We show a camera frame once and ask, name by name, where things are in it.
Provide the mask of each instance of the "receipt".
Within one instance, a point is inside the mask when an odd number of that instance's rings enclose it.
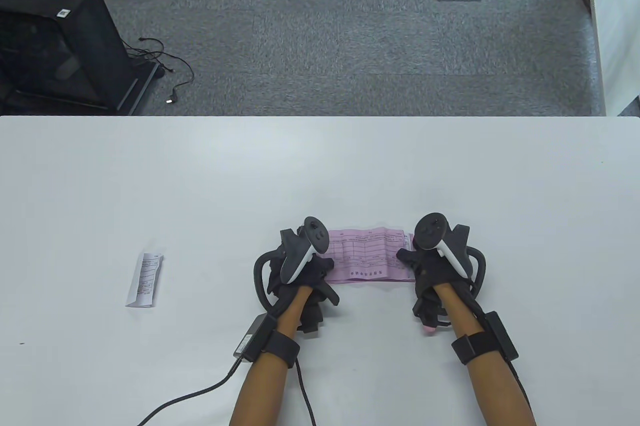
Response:
[[[154,305],[154,291],[158,282],[163,256],[159,253],[142,253],[137,258],[131,286],[126,296],[126,306],[150,308]]]
[[[329,249],[319,256],[333,259],[328,283],[414,281],[411,270],[396,258],[400,248],[412,250],[411,244],[411,235],[402,230],[332,230]]]

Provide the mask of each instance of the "hand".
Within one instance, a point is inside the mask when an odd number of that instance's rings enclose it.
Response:
[[[395,256],[415,274],[415,293],[419,298],[436,285],[460,281],[469,283],[468,278],[460,276],[449,260],[441,257],[437,250],[410,252],[401,248]]]
[[[434,287],[454,282],[470,283],[470,280],[460,276],[451,266],[449,260],[441,257],[437,250],[418,250],[410,252],[400,249],[395,255],[405,266],[411,268],[415,275],[415,294],[418,296],[413,306],[413,314],[420,318],[422,324],[432,331],[439,325],[446,325],[438,320],[438,316],[445,316],[442,302]]]
[[[284,305],[289,305],[296,298],[300,289],[309,287],[312,289],[304,304],[301,313],[301,326],[299,330],[305,333],[318,330],[318,323],[323,320],[320,303],[329,300],[334,306],[340,301],[336,292],[325,282],[327,273],[334,268],[334,260],[330,258],[320,258],[313,255],[297,276],[290,284],[284,285],[281,282],[280,272],[283,259],[272,259],[269,263],[271,273],[269,275],[269,284],[267,285],[267,293],[274,293]]]

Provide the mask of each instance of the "wrist strap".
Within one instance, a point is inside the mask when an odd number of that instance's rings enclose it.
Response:
[[[471,336],[464,335],[455,340],[451,346],[460,359],[460,362],[464,365],[478,356],[485,355],[492,351],[500,351],[500,346],[496,338],[487,332],[480,332]]]
[[[290,337],[274,330],[271,333],[267,344],[264,345],[263,352],[278,356],[286,363],[286,366],[291,369],[293,368],[296,358],[298,357],[298,353],[300,352],[300,345]]]

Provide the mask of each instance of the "forearm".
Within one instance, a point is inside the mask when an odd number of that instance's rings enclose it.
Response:
[[[456,337],[484,331],[450,284],[434,287]],[[499,352],[478,356],[467,364],[475,398],[487,426],[535,426],[524,394]]]
[[[293,339],[311,291],[309,287],[300,287],[290,307],[278,318],[277,331]],[[229,426],[274,426],[287,371],[287,364],[278,356],[262,353],[244,380]]]

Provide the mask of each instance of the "black computer case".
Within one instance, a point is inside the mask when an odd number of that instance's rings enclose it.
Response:
[[[104,0],[0,0],[0,68],[18,93],[115,114],[140,89]]]

